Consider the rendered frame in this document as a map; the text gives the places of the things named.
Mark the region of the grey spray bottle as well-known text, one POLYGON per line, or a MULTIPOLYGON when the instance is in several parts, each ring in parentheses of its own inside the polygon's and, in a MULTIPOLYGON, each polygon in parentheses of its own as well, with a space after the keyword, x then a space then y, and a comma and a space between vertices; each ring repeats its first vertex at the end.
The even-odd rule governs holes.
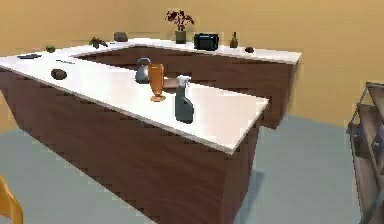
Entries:
POLYGON ((190 81, 189 76, 179 75, 177 77, 178 87, 175 95, 175 117, 182 123, 191 124, 193 122, 194 107, 192 102, 186 97, 186 87, 190 81))

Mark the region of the orange glass vase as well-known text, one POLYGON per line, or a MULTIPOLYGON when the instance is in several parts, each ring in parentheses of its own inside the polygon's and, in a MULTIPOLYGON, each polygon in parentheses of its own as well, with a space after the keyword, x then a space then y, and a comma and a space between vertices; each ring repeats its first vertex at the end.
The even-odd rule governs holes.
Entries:
POLYGON ((153 96, 150 98, 153 102, 160 102, 166 99, 162 95, 164 85, 164 66, 162 64, 151 64, 148 67, 148 77, 153 96))

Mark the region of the grey kettle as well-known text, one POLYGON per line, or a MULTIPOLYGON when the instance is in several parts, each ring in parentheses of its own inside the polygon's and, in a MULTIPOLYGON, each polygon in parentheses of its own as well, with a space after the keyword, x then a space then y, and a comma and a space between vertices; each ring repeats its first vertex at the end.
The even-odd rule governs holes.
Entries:
POLYGON ((139 84, 146 84, 149 82, 148 68, 151 65, 151 60, 147 57, 139 58, 136 62, 138 66, 135 74, 135 80, 139 84))

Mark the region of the brown white-topped kitchen counter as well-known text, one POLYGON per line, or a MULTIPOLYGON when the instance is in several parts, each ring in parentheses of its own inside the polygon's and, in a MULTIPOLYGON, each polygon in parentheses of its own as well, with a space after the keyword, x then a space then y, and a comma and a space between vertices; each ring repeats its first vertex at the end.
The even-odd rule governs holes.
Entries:
POLYGON ((296 52, 150 38, 38 54, 0 57, 0 91, 17 125, 157 224, 233 224, 259 129, 280 123, 299 62, 296 52), (141 57, 168 76, 191 76, 191 124, 176 120, 172 94, 153 102, 136 82, 141 57), (53 69, 67 78, 55 80, 53 69))

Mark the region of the black toaster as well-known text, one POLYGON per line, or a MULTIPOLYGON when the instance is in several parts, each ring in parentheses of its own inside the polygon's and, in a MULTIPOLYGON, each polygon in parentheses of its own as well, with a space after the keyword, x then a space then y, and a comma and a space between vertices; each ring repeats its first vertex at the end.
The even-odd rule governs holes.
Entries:
POLYGON ((197 50, 215 51, 218 49, 217 34, 199 33, 194 35, 194 48, 197 50))

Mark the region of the red-leaved potted plant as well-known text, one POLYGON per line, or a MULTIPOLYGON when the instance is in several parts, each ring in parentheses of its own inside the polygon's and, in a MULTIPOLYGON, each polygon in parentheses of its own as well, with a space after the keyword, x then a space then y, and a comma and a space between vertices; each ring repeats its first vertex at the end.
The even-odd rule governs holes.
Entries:
POLYGON ((177 30, 175 31, 175 42, 177 44, 186 43, 186 25, 194 25, 194 19, 191 15, 185 13, 184 10, 168 11, 166 13, 165 20, 176 25, 177 30))

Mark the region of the dark green leafy vegetable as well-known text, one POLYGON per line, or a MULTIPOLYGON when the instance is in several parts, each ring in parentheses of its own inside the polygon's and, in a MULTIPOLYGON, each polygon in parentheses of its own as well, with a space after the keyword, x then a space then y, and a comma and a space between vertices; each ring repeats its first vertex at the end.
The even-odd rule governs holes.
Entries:
POLYGON ((100 46, 105 46, 107 47, 108 44, 99 38, 93 37, 90 41, 89 44, 92 45, 94 48, 98 49, 100 46))

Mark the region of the dark oval potato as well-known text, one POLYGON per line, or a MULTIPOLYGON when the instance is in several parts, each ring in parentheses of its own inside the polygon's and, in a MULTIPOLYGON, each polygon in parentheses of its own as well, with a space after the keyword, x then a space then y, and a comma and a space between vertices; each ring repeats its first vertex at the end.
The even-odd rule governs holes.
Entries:
POLYGON ((55 80, 64 80, 67 78, 67 73, 62 70, 62 69, 53 69, 51 71, 51 76, 55 79, 55 80))

